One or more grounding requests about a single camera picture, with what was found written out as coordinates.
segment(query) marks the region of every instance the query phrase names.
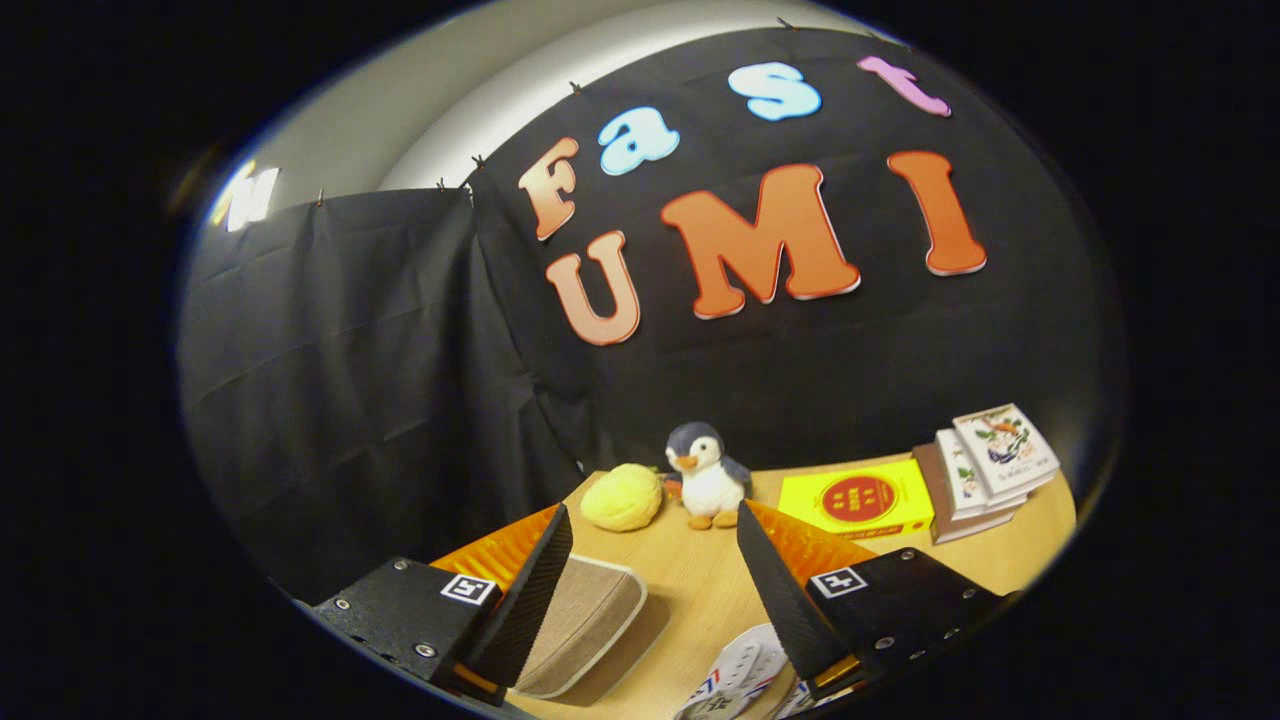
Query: orange letter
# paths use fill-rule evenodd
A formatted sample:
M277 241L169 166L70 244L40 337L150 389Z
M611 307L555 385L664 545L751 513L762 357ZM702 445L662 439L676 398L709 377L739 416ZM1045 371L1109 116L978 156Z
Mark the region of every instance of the orange letter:
M622 342L636 332L640 325L640 301L636 288L631 284L627 264L622 261L622 246L627 240L621 232L604 233L586 246L588 258L604 268L604 279L613 291L614 311L612 318L602 318L591 310L582 288L582 278L577 269L582 265L576 252L571 252L547 266L547 279L556 286L564 306L568 324L577 337L591 345L613 345Z
M977 273L987 264L987 251L973 238L960 199L951 187L951 163L942 155L910 150L888 158L888 168L906 178L924 213L929 251L924 264L934 275Z
M538 215L538 240L545 241L573 217L573 201L563 200L559 191L573 192L577 177L564 158L577 155L577 141L562 137L532 168L520 176L517 187L529 193Z
M787 292L810 300L851 292L861 282L831 229L814 165L783 165L764 174L755 225L705 190L680 196L662 209L662 222L685 238L700 295L694 315L723 318L745 305L742 291L728 284L724 265L733 268L760 302L773 302L782 250L791 259Z

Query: penguin plush toy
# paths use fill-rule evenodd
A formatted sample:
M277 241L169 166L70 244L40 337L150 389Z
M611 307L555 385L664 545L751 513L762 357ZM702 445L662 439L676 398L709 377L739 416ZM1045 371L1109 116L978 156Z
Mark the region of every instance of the penguin plush toy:
M751 497L751 471L724 455L724 441L707 423L686 423L667 438L667 461L680 473L689 527L737 525L737 505Z

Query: letter m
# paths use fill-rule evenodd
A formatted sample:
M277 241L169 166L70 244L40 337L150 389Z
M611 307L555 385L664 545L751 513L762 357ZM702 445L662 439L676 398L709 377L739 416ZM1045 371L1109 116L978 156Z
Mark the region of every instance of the letter m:
M812 300L858 287L861 275L845 260L818 193L822 179L822 170L814 165L783 165L765 173L754 225L704 190L682 195L662 209L662 222L685 238L698 278L695 315L723 318L746 305L742 291L728 283L726 266L756 300L773 302L783 250L791 260L791 297Z

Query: yellow sponge ball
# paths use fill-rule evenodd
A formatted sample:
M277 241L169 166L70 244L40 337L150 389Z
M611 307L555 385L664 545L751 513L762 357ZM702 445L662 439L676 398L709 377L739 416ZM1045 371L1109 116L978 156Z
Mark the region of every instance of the yellow sponge ball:
M635 530L649 524L662 506L658 474L644 465L618 465L582 495L582 516L605 530Z

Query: light fixture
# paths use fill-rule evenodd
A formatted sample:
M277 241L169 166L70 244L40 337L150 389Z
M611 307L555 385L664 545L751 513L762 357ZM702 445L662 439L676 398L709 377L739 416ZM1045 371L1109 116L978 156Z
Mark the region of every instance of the light fixture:
M275 187L275 178L279 174L279 168L268 168L257 177L242 177L232 182L227 232L236 232L248 223L266 217L266 206L271 200L271 190Z

